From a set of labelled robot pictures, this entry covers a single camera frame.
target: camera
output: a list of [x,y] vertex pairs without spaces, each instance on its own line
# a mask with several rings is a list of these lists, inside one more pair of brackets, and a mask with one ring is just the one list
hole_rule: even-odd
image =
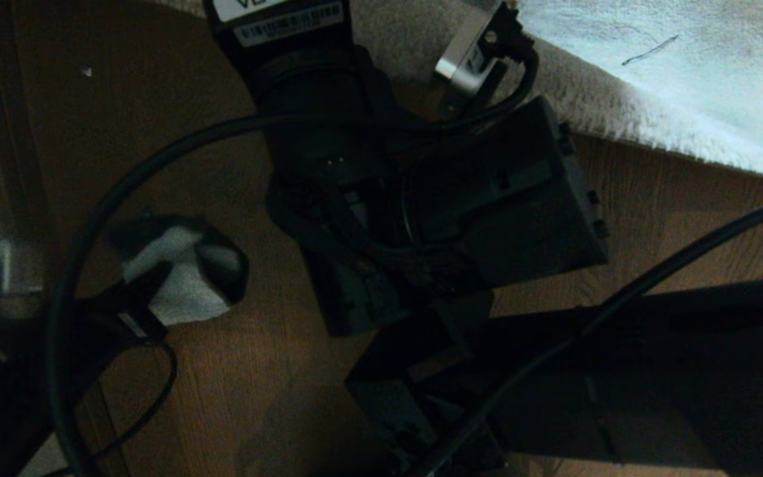
[[[606,262],[607,231],[569,127],[542,97],[460,133],[432,132],[352,41],[348,1],[206,7],[258,114],[321,116],[264,131],[273,164],[266,205],[302,248],[331,335]],[[498,30],[530,45],[517,12],[501,9],[509,21]]]

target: cable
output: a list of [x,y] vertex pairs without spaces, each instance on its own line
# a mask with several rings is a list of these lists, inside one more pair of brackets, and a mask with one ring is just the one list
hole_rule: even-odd
[[[119,449],[119,447],[122,447],[125,443],[130,441],[131,438],[135,437],[135,435],[140,432],[152,420],[153,417],[155,417],[155,414],[158,413],[158,410],[160,410],[161,406],[164,405],[164,402],[166,402],[167,398],[170,396],[173,384],[176,383],[176,377],[178,377],[178,357],[176,356],[176,351],[172,349],[172,346],[164,343],[163,341],[158,343],[144,343],[138,347],[149,346],[155,346],[164,351],[167,359],[170,360],[170,376],[167,377],[166,384],[164,384],[163,389],[161,389],[160,395],[155,398],[155,400],[152,402],[152,405],[149,405],[149,408],[145,411],[145,413],[142,414],[142,416],[140,416],[140,419],[137,419],[136,422],[133,423],[130,428],[128,428],[128,431],[125,431],[119,435],[119,437],[108,444],[108,446],[105,446],[99,452],[91,455],[90,459],[93,461],[97,461],[98,459],[107,456],[109,453],[112,453]],[[64,467],[59,468],[53,472],[49,472],[48,474],[43,474],[41,477],[63,477],[64,475],[69,475],[72,473],[72,467]]]
[[754,229],[762,223],[763,207],[755,209],[755,211],[743,215],[732,221],[732,223],[724,225],[720,229],[714,230],[714,232],[692,242],[667,260],[664,260],[645,274],[631,281],[630,284],[627,284],[617,293],[614,293],[611,298],[606,299],[599,306],[596,315],[591,318],[588,324],[582,327],[578,336],[561,339],[561,341],[551,345],[534,359],[526,360],[526,362],[516,366],[506,377],[501,378],[496,384],[491,386],[479,404],[475,405],[475,407],[457,420],[451,426],[449,432],[432,447],[426,458],[412,466],[405,474],[405,477],[428,477],[432,475],[466,441],[467,437],[481,425],[485,417],[490,414],[490,411],[503,399],[503,396],[520,383],[522,378],[526,377],[543,363],[548,362],[554,356],[559,355],[562,351],[576,344],[581,338],[590,335],[590,333],[594,332],[602,323],[614,316],[615,313],[620,311],[632,299],[644,295],[644,293],[653,289],[655,285],[660,284],[666,278],[685,268],[685,266],[691,264],[697,258],[705,256],[705,254],[714,250],[714,248],[729,242],[748,230]]

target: wooden floor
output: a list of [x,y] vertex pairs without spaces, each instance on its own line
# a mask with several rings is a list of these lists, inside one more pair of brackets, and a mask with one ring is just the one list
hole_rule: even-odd
[[[17,0],[13,14],[40,168],[64,242],[137,160],[196,128],[254,112],[200,19],[112,0]],[[578,148],[603,198],[611,265],[498,290],[497,315],[593,305],[696,236],[763,204],[759,178],[599,139],[579,138]],[[121,212],[204,215],[246,251],[252,275],[248,297],[230,313],[172,329],[176,388],[123,455],[109,459],[110,473],[307,476],[376,451],[341,384],[370,336],[327,337],[296,244],[264,213],[269,173],[260,135],[232,139],[173,166]],[[118,277],[101,244],[82,293]],[[753,278],[763,278],[763,227],[655,291]],[[116,432],[154,399],[164,376],[163,357],[151,351],[122,356],[106,372],[96,392]],[[96,415],[89,435],[103,434]],[[515,474],[711,473],[515,456]]]

